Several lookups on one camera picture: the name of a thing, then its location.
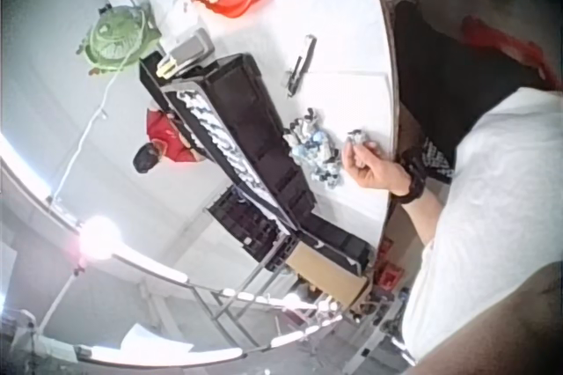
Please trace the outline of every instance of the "black hair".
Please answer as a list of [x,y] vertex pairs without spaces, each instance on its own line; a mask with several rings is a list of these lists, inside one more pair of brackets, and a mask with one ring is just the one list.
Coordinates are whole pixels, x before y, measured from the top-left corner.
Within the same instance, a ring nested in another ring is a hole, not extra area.
[[140,174],[146,174],[160,160],[160,151],[155,144],[149,142],[144,144],[133,158],[133,166]]

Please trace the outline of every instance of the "round table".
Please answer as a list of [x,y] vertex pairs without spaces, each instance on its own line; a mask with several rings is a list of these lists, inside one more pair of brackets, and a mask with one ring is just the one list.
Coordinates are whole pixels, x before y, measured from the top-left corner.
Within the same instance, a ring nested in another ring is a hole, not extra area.
[[[152,3],[159,21],[163,11]],[[215,14],[199,3],[190,8],[197,18],[186,17],[185,10],[168,11],[163,16],[159,28],[166,51],[181,43],[197,22],[215,43],[214,59],[252,54],[284,124],[303,117],[312,107],[337,148],[343,147],[349,131],[363,129],[392,156],[398,97],[380,0],[261,0],[235,19]],[[288,98],[285,74],[293,69],[307,34],[317,38],[311,66],[296,96]],[[387,215],[388,192],[362,189],[344,171],[340,185],[329,190],[311,180],[306,169],[305,173],[318,200],[315,212],[377,246]]]

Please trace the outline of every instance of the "light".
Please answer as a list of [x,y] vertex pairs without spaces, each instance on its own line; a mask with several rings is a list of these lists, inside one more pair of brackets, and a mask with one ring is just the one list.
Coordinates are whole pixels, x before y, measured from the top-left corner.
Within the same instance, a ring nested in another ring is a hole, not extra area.
[[92,347],[89,359],[106,364],[123,364],[131,366],[192,366],[197,364],[214,364],[233,360],[243,355],[243,350],[222,349],[198,353],[176,353],[174,355],[160,352],[133,353],[107,347]]
[[401,357],[403,357],[411,366],[416,366],[416,361],[412,357],[408,356],[408,354],[406,354],[405,352],[401,353]]
[[286,344],[290,344],[291,342],[297,342],[301,340],[305,336],[303,331],[295,331],[290,334],[280,335],[279,337],[275,337],[270,342],[270,347],[272,349],[276,347],[285,346]]
[[332,318],[331,320],[323,320],[323,322],[320,324],[321,327],[328,327],[329,325],[332,325],[335,322],[339,322],[342,320],[342,315],[337,315],[334,318]]
[[93,260],[111,258],[120,241],[120,229],[107,217],[92,217],[80,228],[80,253]]
[[328,311],[330,310],[330,304],[331,304],[330,299],[327,299],[327,300],[323,300],[323,301],[321,301],[321,302],[318,302],[318,309],[319,309],[321,312],[328,312]]
[[402,351],[406,350],[406,345],[400,342],[399,340],[397,340],[395,337],[391,337],[391,342],[395,344],[395,346],[397,346],[397,348],[399,348],[400,350]]
[[315,334],[319,329],[320,327],[318,325],[308,327],[307,329],[305,329],[305,335]]
[[301,298],[295,293],[289,293],[283,298],[283,304],[285,304],[288,309],[297,309],[301,304]]
[[238,293],[238,298],[241,300],[245,300],[247,302],[252,302],[254,300],[254,295],[250,293]]
[[221,294],[223,294],[227,298],[232,298],[235,294],[237,294],[237,292],[234,291],[233,289],[225,289],[221,291]]
[[41,201],[51,195],[51,188],[11,147],[10,142],[0,133],[0,157],[26,188]]
[[126,246],[122,243],[117,245],[114,254],[122,258],[124,261],[130,262],[137,267],[143,268],[144,270],[152,273],[155,276],[160,276],[175,283],[187,283],[188,277],[183,272],[154,261],[148,256],[140,254],[135,249],[132,249],[131,247]]

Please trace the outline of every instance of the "watch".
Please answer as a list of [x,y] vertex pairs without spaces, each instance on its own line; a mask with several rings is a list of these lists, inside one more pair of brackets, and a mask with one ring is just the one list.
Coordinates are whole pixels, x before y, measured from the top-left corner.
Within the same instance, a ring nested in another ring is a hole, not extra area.
[[420,198],[424,193],[426,186],[427,172],[424,163],[422,162],[421,149],[413,147],[404,151],[401,154],[400,165],[405,169],[408,175],[411,176],[411,185],[408,188],[408,193],[404,196],[397,196],[391,194],[393,200],[407,204]]

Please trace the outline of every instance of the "cable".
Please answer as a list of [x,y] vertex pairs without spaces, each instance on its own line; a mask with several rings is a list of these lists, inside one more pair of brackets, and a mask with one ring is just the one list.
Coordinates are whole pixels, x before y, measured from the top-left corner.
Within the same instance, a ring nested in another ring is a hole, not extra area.
[[51,202],[51,204],[56,203],[56,199],[59,196],[59,194],[61,193],[62,186],[64,185],[66,180],[69,178],[70,170],[72,169],[75,162],[77,162],[78,155],[80,155],[80,152],[82,151],[82,148],[84,147],[84,142],[86,140],[86,137],[90,134],[90,130],[91,130],[94,122],[98,119],[98,117],[104,111],[104,107],[106,106],[107,97],[109,95],[110,88],[112,87],[113,83],[115,82],[115,80],[119,76],[121,70],[123,70],[123,67],[125,66],[125,63],[128,61],[129,57],[137,49],[137,44],[139,44],[139,42],[143,42],[143,31],[145,29],[145,26],[147,25],[147,21],[146,21],[145,15],[144,15],[144,11],[142,12],[142,16],[143,16],[143,24],[142,24],[141,30],[139,31],[139,34],[137,35],[137,39],[135,40],[135,43],[133,44],[131,49],[128,51],[127,55],[125,55],[125,58],[123,58],[123,61],[121,61],[120,66],[118,67],[115,74],[113,74],[109,83],[106,85],[106,89],[104,90],[104,96],[102,97],[102,101],[100,102],[98,108],[96,108],[96,111],[94,111],[94,114],[90,117],[90,120],[86,124],[86,127],[84,128],[84,131],[83,131],[82,135],[80,136],[80,140],[78,141],[78,147],[77,147],[76,151],[74,152],[74,154],[72,155],[72,157],[70,158],[70,161],[67,164],[66,169],[64,170],[64,174],[62,175],[61,181],[59,182],[58,187],[56,188],[55,192],[53,193],[53,201]]
[[[167,18],[168,18],[168,14],[171,12],[171,10],[176,6],[176,3],[178,2],[178,0],[173,0],[172,1],[172,6],[170,7],[170,9],[164,14],[164,16],[161,18],[160,23],[164,22]],[[143,26],[142,26],[142,30],[139,32],[139,36],[137,37],[137,39],[135,40],[135,44],[139,43],[140,41],[143,40],[143,30],[145,28],[145,26],[147,26],[149,24],[149,20],[145,17],[145,14],[143,12]],[[64,170],[64,174],[61,178],[61,181],[59,182],[59,185],[57,187],[57,189],[55,190],[55,192],[52,195],[52,201],[49,204],[49,208],[51,208],[51,206],[53,205],[53,203],[56,203],[56,199],[59,196],[59,194],[61,193],[62,187],[64,185],[64,183],[66,182],[66,180],[69,178],[69,174],[70,174],[70,170],[72,169],[72,166],[75,164],[75,162],[77,161],[78,155],[80,155],[80,152],[82,151],[82,148],[84,146],[84,142],[86,140],[86,137],[90,134],[90,130],[94,124],[94,122],[98,119],[98,117],[102,114],[103,110],[104,110],[104,106],[106,105],[107,102],[107,96],[109,93],[109,89],[112,87],[113,83],[115,82],[115,79],[119,76],[119,74],[121,73],[121,70],[123,70],[123,67],[125,66],[125,63],[127,62],[127,60],[129,59],[129,57],[131,56],[131,54],[133,54],[133,52],[135,51],[135,47],[132,47],[128,54],[125,56],[125,58],[123,59],[123,61],[121,62],[119,68],[117,69],[117,71],[115,72],[115,74],[113,75],[112,79],[109,81],[109,83],[106,86],[106,89],[104,90],[104,96],[102,97],[102,101],[99,104],[99,107],[96,109],[96,111],[94,112],[94,114],[92,115],[92,117],[90,118],[90,120],[88,121],[88,123],[86,124],[86,127],[84,128],[84,132],[82,133],[82,135],[80,136],[80,140],[78,141],[78,146],[77,146],[77,150],[75,151],[75,153],[72,155],[72,158],[70,158],[69,163],[67,164],[65,170]]]

